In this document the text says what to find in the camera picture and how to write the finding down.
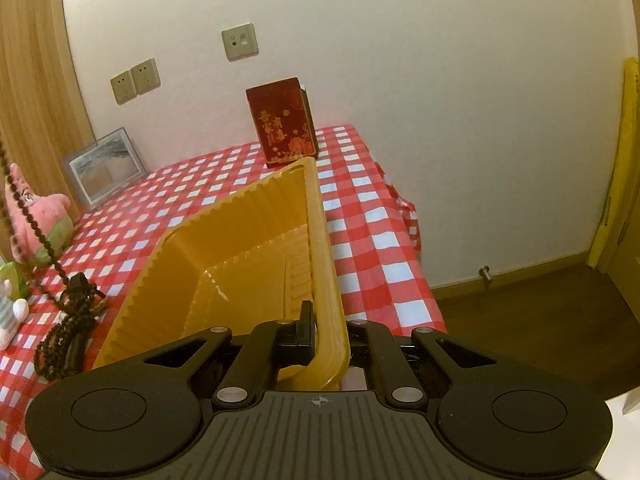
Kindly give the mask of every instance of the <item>baseboard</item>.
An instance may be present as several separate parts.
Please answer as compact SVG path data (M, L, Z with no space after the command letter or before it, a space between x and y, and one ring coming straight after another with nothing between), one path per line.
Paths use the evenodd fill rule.
M570 254L569 256L563 256L562 258L542 262L541 264L536 264L530 267L523 267L521 269L508 270L507 272L494 274L494 279L491 282L490 289L499 288L501 286L509 285L510 283L528 280L529 278L543 276L544 274L555 272L556 270L583 264L586 261L588 254L589 251L584 251L583 253ZM477 294L479 292L484 292L485 290L486 285L484 284L484 280L479 276L472 280L451 283L450 285L435 286L431 289L433 297L436 300L447 300L449 298L466 296L467 294Z

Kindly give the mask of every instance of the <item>pink plush toy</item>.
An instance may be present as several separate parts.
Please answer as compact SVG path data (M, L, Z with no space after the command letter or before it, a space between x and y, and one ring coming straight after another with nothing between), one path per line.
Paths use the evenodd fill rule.
M71 244L74 234L73 222L66 212L70 205L68 197L63 194L38 196L25 181L17 164L12 164L10 171L22 201L29 208L29 212L38 223L38 227L51 243L56 256L60 256L62 251ZM31 267L50 265L47 251L38 241L38 237L27 223L27 219L20 211L20 208L18 208L8 184L4 185L4 198L9 207L17 241L22 250L18 251L12 240L11 250L15 261Z

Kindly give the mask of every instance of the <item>white toy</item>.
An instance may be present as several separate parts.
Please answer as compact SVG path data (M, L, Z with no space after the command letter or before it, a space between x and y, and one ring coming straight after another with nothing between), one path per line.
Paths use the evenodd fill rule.
M20 324L27 319L29 303L23 298L11 301L12 285L9 280L4 280L0 285L0 350L9 346Z

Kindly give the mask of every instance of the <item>framed picture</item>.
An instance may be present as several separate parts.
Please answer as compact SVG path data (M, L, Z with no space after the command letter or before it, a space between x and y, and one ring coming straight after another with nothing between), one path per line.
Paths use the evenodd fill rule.
M111 195L146 174L124 128L64 158L69 180L78 198L94 209Z

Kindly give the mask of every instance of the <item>yellow plastic bin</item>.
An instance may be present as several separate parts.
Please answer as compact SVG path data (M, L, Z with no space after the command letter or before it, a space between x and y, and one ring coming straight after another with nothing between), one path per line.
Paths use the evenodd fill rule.
M129 291L94 368L211 326L234 334L316 314L316 356L280 375L287 390L335 388L349 342L318 185L306 157L168 231Z

